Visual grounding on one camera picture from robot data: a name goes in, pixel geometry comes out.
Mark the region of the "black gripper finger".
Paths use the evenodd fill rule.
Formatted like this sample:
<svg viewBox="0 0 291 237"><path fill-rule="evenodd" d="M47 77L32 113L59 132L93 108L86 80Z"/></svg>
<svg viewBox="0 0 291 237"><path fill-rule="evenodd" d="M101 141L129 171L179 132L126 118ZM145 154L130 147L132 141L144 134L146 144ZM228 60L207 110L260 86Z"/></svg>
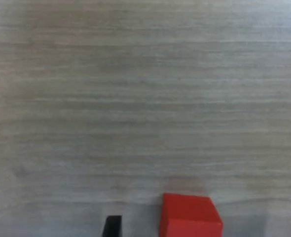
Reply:
<svg viewBox="0 0 291 237"><path fill-rule="evenodd" d="M122 237L121 215L109 215L106 217L102 237Z"/></svg>

